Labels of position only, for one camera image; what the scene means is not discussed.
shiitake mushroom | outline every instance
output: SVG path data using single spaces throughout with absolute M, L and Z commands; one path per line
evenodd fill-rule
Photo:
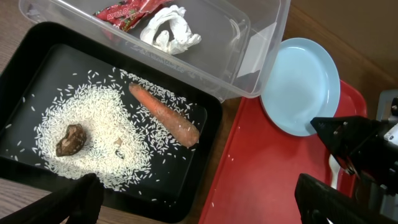
M 81 124 L 71 124 L 67 128 L 67 134 L 57 144 L 56 155 L 72 156 L 78 153 L 85 145 L 87 136 Z

plastic bin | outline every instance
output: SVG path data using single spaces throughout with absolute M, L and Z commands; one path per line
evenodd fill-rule
M 92 16 L 119 0 L 20 0 L 33 22 L 53 21 L 199 88 L 220 101 L 259 96 L 268 80 L 285 28 L 290 0 L 174 0 L 202 41 L 168 55 L 139 40 L 147 16 L 123 32 Z

crumpled paper towel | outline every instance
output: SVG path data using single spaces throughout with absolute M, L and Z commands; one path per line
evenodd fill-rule
M 201 37 L 199 34 L 192 34 L 187 22 L 183 18 L 185 8 L 173 5 L 161 9 L 148 23 L 148 26 L 142 30 L 140 39 L 145 43 L 171 55 L 182 53 L 189 47 L 199 44 Z M 157 29 L 164 22 L 170 22 L 170 28 L 174 35 L 174 40 L 169 42 L 169 32 L 163 30 L 154 42 Z

wooden table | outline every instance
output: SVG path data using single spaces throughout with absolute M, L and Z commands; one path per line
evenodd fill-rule
M 31 23 L 17 8 L 16 0 L 0 1 L 0 71 L 4 69 Z M 372 61 L 363 57 L 337 36 L 317 24 L 305 13 L 292 6 L 286 24 L 284 38 L 306 37 L 326 48 L 338 67 L 340 78 L 359 90 L 368 103 L 369 117 L 374 118 L 381 91 L 397 88 L 398 77 L 380 69 Z M 215 171 L 228 138 L 240 99 L 226 100 L 223 103 L 223 120 L 220 133 L 215 141 L 205 178 L 188 217 L 182 223 L 197 223 L 205 203 Z M 42 198 L 48 192 L 0 179 L 0 217 L 6 216 Z M 111 208 L 103 207 L 98 223 L 158 223 Z

orange carrot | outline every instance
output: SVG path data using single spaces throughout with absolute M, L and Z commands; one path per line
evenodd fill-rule
M 174 138 L 186 147 L 199 140 L 199 130 L 183 116 L 171 110 L 138 84 L 130 83 L 130 93 L 154 115 Z

